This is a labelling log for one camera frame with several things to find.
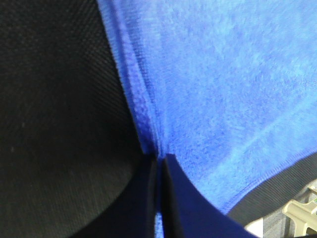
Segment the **blue towel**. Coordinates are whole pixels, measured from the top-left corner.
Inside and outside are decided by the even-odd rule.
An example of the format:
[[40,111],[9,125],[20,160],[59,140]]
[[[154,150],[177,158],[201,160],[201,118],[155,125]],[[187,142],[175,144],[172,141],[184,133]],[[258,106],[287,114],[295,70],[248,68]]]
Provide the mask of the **blue towel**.
[[315,0],[99,0],[145,153],[222,213],[317,151]]

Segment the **terry cloth fabric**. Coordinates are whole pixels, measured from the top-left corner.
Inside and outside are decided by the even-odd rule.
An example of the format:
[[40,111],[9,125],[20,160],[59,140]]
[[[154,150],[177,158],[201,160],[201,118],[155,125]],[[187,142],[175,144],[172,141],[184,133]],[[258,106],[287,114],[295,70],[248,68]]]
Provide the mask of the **terry cloth fabric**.
[[99,0],[145,153],[222,213],[317,150],[317,2]]

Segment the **white surface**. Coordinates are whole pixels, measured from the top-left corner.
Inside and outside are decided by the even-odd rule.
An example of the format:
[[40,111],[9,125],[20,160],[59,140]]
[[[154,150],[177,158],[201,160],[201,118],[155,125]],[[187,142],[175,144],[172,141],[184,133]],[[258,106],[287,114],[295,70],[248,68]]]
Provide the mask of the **white surface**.
[[263,218],[249,223],[245,229],[255,236],[263,238]]

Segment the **black mesh fabric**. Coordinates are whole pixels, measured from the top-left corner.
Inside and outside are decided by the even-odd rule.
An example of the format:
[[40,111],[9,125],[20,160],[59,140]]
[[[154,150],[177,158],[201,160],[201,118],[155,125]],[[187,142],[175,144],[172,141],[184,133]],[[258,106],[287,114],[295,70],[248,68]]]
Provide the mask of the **black mesh fabric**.
[[154,238],[157,160],[144,156],[120,196],[70,238]]
[[67,237],[141,158],[94,0],[0,1],[0,237]]

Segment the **black fabric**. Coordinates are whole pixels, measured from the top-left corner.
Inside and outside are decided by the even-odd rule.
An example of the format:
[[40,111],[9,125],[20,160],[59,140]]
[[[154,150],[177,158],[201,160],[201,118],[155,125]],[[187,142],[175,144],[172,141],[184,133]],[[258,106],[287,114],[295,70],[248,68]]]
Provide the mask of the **black fabric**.
[[145,157],[123,193],[71,238],[153,238],[157,161]]
[[0,1],[0,237],[61,238],[142,152],[94,0]]
[[161,211],[166,238],[252,238],[193,186],[174,155],[162,162]]
[[305,238],[317,238],[317,235],[309,235],[309,236],[304,236]]
[[245,226],[279,209],[315,179],[317,153],[261,183],[237,203],[228,216]]

